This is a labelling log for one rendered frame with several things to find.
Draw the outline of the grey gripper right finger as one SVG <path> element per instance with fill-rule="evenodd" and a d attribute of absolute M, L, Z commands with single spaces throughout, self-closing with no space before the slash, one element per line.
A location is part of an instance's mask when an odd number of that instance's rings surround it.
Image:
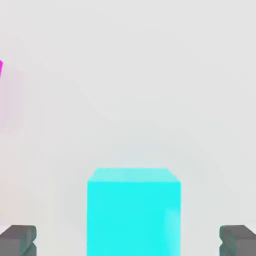
<path fill-rule="evenodd" d="M 219 256 L 256 256 L 256 234 L 245 225 L 222 225 Z"/>

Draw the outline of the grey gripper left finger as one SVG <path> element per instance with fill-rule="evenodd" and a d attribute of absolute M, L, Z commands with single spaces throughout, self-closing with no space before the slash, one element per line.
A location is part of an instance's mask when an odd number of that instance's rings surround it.
<path fill-rule="evenodd" d="M 0 232 L 0 256 L 37 256 L 34 225 L 11 225 Z"/>

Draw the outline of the small cyan cube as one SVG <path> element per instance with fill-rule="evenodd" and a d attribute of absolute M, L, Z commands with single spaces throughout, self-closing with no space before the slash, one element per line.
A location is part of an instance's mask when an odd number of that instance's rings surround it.
<path fill-rule="evenodd" d="M 166 168 L 98 168 L 86 256 L 181 256 L 181 182 Z"/>

